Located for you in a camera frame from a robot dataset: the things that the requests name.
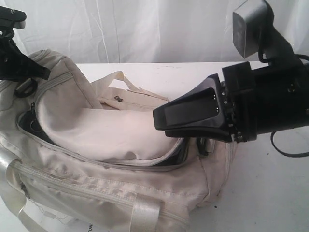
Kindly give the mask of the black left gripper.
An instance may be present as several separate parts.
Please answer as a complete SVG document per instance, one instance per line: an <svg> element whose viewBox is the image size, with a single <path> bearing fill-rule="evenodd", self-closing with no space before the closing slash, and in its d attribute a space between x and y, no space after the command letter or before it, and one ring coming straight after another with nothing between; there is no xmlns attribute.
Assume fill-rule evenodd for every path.
<svg viewBox="0 0 309 232"><path fill-rule="evenodd" d="M16 47L12 38L14 31L0 28L0 79L10 81L24 80L26 77L37 77L48 80L50 70L25 56Z"/></svg>

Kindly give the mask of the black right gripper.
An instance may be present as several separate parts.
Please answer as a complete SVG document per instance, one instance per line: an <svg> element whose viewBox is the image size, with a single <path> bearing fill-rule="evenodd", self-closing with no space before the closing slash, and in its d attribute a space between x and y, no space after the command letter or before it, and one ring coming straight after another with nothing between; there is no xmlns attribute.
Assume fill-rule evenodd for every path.
<svg viewBox="0 0 309 232"><path fill-rule="evenodd" d="M309 65L252 69L249 62L224 67L186 94L153 111L154 126L172 138L226 143L309 124Z"/></svg>

